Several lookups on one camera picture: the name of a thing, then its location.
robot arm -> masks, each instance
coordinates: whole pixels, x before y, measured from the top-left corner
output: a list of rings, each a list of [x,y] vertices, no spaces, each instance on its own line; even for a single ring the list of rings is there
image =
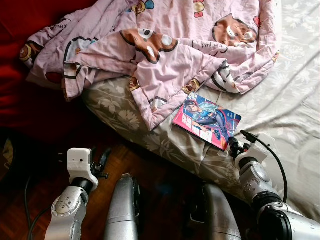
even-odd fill
[[[266,135],[258,137],[268,146],[275,140]],[[237,139],[230,137],[229,144],[235,166],[240,169],[240,182],[246,200],[257,214],[259,230],[265,240],[320,240],[320,224],[294,211],[280,198],[262,166],[268,152],[260,142],[251,140],[239,147]]]
[[[111,150],[107,149],[99,163],[92,162],[92,151],[87,148],[72,148],[67,153],[70,183],[51,207],[51,222],[45,240],[79,240],[81,225],[86,216],[91,191],[98,187],[97,178],[108,178],[103,173]]]

cartoon print fabric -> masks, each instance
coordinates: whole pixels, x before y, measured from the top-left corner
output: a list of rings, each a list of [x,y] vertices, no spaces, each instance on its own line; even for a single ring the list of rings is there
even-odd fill
[[[279,50],[276,1],[98,0],[32,35],[20,59],[27,80],[67,100],[131,76],[152,130],[202,85],[244,94],[267,76]]]

book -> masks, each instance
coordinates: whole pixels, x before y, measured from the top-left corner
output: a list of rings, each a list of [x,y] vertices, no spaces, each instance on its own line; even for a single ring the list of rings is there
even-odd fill
[[[173,124],[226,150],[229,137],[234,135],[241,118],[198,94],[190,93],[174,117]]]

wooden floor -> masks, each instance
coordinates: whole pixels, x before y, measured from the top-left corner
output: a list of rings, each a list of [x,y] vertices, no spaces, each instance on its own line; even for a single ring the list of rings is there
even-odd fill
[[[136,177],[141,189],[140,240],[202,239],[202,230],[195,231],[190,236],[186,236],[183,231],[187,203],[195,197],[202,181],[155,154],[128,143],[103,124],[97,122],[91,126],[74,131],[59,145],[54,146],[59,151],[96,146],[95,160],[106,147],[112,148],[105,168],[109,178],[100,179],[97,190],[89,196],[81,239],[102,239],[115,184],[125,173]],[[58,162],[53,153],[52,159],[49,157],[42,160],[42,163],[46,161],[48,164],[37,164],[39,170],[33,174],[27,194],[31,219],[51,205],[69,184],[66,163]],[[0,193],[0,240],[27,239],[28,226],[23,196],[23,187]],[[245,235],[246,228],[254,224],[254,215],[243,202],[229,196],[228,199],[241,234]],[[47,211],[37,222],[33,231],[34,240],[45,239],[50,220],[51,214]]]

bed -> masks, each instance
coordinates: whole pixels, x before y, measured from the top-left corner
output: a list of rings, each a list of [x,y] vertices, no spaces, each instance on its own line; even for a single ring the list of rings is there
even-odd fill
[[[276,141],[288,178],[288,202],[308,218],[320,222],[320,90],[319,4],[310,0],[282,0],[282,43],[269,76],[244,95],[203,86],[198,94],[242,116],[239,130],[266,133]],[[86,89],[82,99],[105,124],[200,178],[213,181],[242,199],[239,172],[225,152],[205,144],[172,125],[174,111],[153,131],[145,125],[128,88],[129,76]],[[280,194],[283,179],[276,161],[264,161]]]

